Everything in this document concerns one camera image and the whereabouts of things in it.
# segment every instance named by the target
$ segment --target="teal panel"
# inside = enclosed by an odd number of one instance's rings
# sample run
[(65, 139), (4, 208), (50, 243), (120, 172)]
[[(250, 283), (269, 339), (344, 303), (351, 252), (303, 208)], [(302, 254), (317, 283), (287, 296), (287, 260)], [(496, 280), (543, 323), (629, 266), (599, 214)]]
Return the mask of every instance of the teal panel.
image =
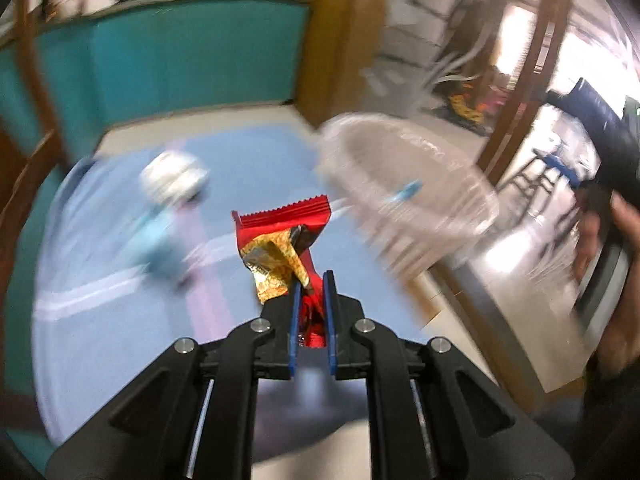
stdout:
[(130, 10), (95, 23), (92, 55), (107, 124), (160, 111), (161, 40), (157, 7)]
[(4, 300), (4, 386), (18, 394), (34, 394), (31, 365), (34, 279), (47, 212), (60, 182), (58, 172), (54, 171), (40, 186), (20, 233), (14, 272)]
[(90, 53), (92, 24), (50, 30), (36, 38), (44, 81), (71, 157), (93, 153), (105, 129)]
[(165, 111), (293, 96), (307, 6), (269, 0), (175, 4), (161, 15)]
[(40, 142), (42, 132), (14, 59), (13, 45), (0, 50), (0, 118), (21, 150), (31, 153)]
[(56, 449), (49, 439), (33, 431), (6, 430), (16, 447), (42, 475), (49, 458)]

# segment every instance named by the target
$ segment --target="hand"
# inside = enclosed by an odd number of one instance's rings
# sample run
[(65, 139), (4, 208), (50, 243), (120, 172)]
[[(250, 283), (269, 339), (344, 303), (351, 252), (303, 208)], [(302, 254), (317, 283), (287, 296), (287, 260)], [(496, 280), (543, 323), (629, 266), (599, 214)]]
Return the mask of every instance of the hand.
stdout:
[[(613, 221), (627, 238), (633, 251), (625, 288), (607, 325), (596, 354), (604, 376), (620, 373), (640, 357), (640, 212), (615, 191), (611, 197)], [(574, 276), (580, 281), (598, 251), (600, 218), (586, 212), (580, 220)]]

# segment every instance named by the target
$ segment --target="gold foil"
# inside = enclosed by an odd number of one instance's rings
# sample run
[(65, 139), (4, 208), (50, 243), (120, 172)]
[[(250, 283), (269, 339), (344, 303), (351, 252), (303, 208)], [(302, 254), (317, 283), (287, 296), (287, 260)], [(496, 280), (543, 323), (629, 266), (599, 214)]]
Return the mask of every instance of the gold foil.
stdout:
[(262, 304), (282, 296), (296, 275), (303, 287), (310, 284), (309, 275), (293, 248), (292, 231), (276, 231), (255, 237), (240, 251), (244, 265), (254, 274), (258, 299)]

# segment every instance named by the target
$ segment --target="laundry basket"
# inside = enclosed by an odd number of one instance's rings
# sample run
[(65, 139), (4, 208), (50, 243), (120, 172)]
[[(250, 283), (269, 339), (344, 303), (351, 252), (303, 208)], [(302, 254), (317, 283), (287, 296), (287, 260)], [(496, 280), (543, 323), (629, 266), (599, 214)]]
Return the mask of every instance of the laundry basket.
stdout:
[(321, 171), (404, 280), (471, 243), (498, 216), (493, 187), (465, 153), (417, 124), (343, 114), (321, 132)]

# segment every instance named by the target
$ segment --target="snack wrapper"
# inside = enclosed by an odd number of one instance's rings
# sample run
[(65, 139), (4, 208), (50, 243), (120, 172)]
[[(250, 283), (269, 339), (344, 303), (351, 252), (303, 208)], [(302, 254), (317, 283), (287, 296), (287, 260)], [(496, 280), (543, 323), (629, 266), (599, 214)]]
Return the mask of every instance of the snack wrapper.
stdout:
[(240, 216), (236, 240), (242, 262), (254, 274), (262, 304), (286, 294), (293, 277), (305, 293), (300, 313), (301, 343), (324, 346), (322, 278), (316, 273), (309, 247), (329, 221), (331, 208), (325, 195), (296, 202), (271, 211)]

